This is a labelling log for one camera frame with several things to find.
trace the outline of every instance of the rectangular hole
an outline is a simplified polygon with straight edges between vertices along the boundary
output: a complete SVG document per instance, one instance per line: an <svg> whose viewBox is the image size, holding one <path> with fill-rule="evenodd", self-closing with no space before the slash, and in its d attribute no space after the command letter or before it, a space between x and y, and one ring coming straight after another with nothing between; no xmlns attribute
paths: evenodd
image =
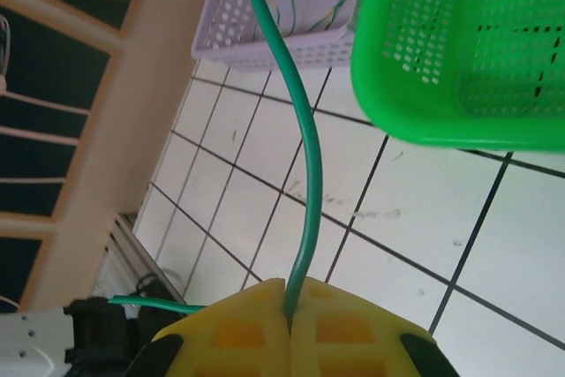
<svg viewBox="0 0 565 377"><path fill-rule="evenodd" d="M368 322L355 313L330 313L316 323L316 342L339 344L374 343Z"/></svg>
<svg viewBox="0 0 565 377"><path fill-rule="evenodd" d="M215 348L260 348L265 332L260 322L231 319L220 322L215 330Z"/></svg>

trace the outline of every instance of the yellow plastic object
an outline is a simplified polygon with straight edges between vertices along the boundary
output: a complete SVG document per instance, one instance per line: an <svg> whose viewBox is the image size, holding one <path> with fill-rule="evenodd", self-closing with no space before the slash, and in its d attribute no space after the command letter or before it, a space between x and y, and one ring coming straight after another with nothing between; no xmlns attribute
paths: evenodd
<svg viewBox="0 0 565 377"><path fill-rule="evenodd" d="M435 346L424 329L307 278L290 336L283 296L268 280L166 327L154 341L183 337L166 377L422 377L401 336Z"/></svg>
<svg viewBox="0 0 565 377"><path fill-rule="evenodd" d="M290 339L292 377L419 377L404 334L435 343L421 327L307 278Z"/></svg>
<svg viewBox="0 0 565 377"><path fill-rule="evenodd" d="M284 280L268 280L164 328L154 340L184 339L167 377L288 377L283 296Z"/></svg>

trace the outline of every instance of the basket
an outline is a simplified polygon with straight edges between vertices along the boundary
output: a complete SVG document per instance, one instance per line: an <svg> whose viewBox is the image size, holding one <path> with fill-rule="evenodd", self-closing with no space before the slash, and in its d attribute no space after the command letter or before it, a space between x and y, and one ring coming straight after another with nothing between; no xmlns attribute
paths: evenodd
<svg viewBox="0 0 565 377"><path fill-rule="evenodd" d="M285 36L296 64L300 68L329 67L350 64L353 33L348 28L357 0L346 0L339 8L333 25L311 30L338 0L295 0L296 31ZM281 13L282 34L292 28L290 0L275 0ZM264 41L250 0L206 0L192 44L194 57L222 62L241 71L277 68Z"/></svg>
<svg viewBox="0 0 565 377"><path fill-rule="evenodd" d="M358 101L399 139L565 151L565 0L363 0Z"/></svg>

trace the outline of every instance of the white tile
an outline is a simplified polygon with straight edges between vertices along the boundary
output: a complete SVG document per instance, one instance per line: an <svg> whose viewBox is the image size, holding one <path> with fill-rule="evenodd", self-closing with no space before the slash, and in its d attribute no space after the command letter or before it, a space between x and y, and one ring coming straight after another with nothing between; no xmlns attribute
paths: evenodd
<svg viewBox="0 0 565 377"><path fill-rule="evenodd" d="M258 96L224 88L202 140L202 146L233 162L241 147Z"/></svg>
<svg viewBox="0 0 565 377"><path fill-rule="evenodd" d="M565 369L564 351L456 292L433 336L462 376L558 377Z"/></svg>
<svg viewBox="0 0 565 377"><path fill-rule="evenodd" d="M210 305L241 289L247 271L214 240L207 239L185 293L189 305Z"/></svg>
<svg viewBox="0 0 565 377"><path fill-rule="evenodd" d="M167 151L155 179L155 185L174 201L178 200L196 155L196 146L176 134L170 138Z"/></svg>
<svg viewBox="0 0 565 377"><path fill-rule="evenodd" d="M187 139L200 143L219 93L219 86L193 81L175 130Z"/></svg>
<svg viewBox="0 0 565 377"><path fill-rule="evenodd" d="M196 70L196 77L222 84L227 73L227 65L201 59L198 64L198 69Z"/></svg>
<svg viewBox="0 0 565 377"><path fill-rule="evenodd" d="M316 100L318 100L318 95L320 94L321 87L324 85L326 75L328 75L328 69L300 70L300 77L302 77L308 100L312 106L314 106ZM285 101L290 100L289 89L286 87L283 75L280 71L273 71L271 73L265 94Z"/></svg>
<svg viewBox="0 0 565 377"><path fill-rule="evenodd" d="M513 165L458 284L565 340L565 179Z"/></svg>
<svg viewBox="0 0 565 377"><path fill-rule="evenodd" d="M237 165L280 187L299 143L300 129L292 106L262 99Z"/></svg>
<svg viewBox="0 0 565 377"><path fill-rule="evenodd" d="M205 236L185 214L175 211L157 265L179 293L185 290Z"/></svg>
<svg viewBox="0 0 565 377"><path fill-rule="evenodd" d="M276 198L276 191L234 170L210 233L250 265Z"/></svg>
<svg viewBox="0 0 565 377"><path fill-rule="evenodd" d="M385 133L369 125L326 114L315 114L324 169L323 211L349 223ZM306 166L300 148L285 192L305 200Z"/></svg>
<svg viewBox="0 0 565 377"><path fill-rule="evenodd" d="M282 196L265 240L253 265L253 272L263 279L288 278L297 256L305 208ZM324 280L334 260L345 230L326 218L321 219L318 246L314 254L309 276Z"/></svg>
<svg viewBox="0 0 565 377"><path fill-rule="evenodd" d="M432 323L446 286L351 234L329 283L423 328Z"/></svg>
<svg viewBox="0 0 565 377"><path fill-rule="evenodd" d="M218 206L231 167L200 150L178 205L198 224L208 228Z"/></svg>
<svg viewBox="0 0 565 377"><path fill-rule="evenodd" d="M262 93L263 87L267 82L267 76L267 71L242 72L230 68L225 84L226 86L242 88L254 93Z"/></svg>
<svg viewBox="0 0 565 377"><path fill-rule="evenodd" d="M549 168L550 170L565 172L564 154L540 154L535 152L516 152L512 159L528 162L539 167Z"/></svg>
<svg viewBox="0 0 565 377"><path fill-rule="evenodd" d="M500 166L390 139L353 227L451 278Z"/></svg>
<svg viewBox="0 0 565 377"><path fill-rule="evenodd" d="M249 289L250 287L253 287L255 284L259 284L259 283L260 283L259 280L257 280L251 274L249 274L249 277L247 278L247 281L245 282L244 290Z"/></svg>
<svg viewBox="0 0 565 377"><path fill-rule="evenodd" d="M318 108L368 121L353 93L350 73L349 66L332 69Z"/></svg>
<svg viewBox="0 0 565 377"><path fill-rule="evenodd" d="M154 187L149 189L144 204L143 212L136 222L135 236L149 255L155 258L175 211L175 205Z"/></svg>

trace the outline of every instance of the white object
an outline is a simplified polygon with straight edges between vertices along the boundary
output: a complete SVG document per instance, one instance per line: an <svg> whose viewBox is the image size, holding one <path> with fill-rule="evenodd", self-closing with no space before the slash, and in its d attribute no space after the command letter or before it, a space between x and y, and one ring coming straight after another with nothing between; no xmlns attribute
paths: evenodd
<svg viewBox="0 0 565 377"><path fill-rule="evenodd" d="M2 377L62 377L71 364L64 352L74 346L72 317L58 307L41 313L0 315Z"/></svg>
<svg viewBox="0 0 565 377"><path fill-rule="evenodd" d="M312 29L338 1L295 0L294 13L291 0L275 0L281 13L283 35L290 31L292 17L296 17L296 31L285 37L285 41L298 67L322 68L350 63L354 33L348 25L354 21L358 0L346 0L329 29L324 29L329 19ZM273 12L275 8L272 4L270 7ZM276 69L273 54L256 22L250 0L206 0L192 55L242 71Z"/></svg>

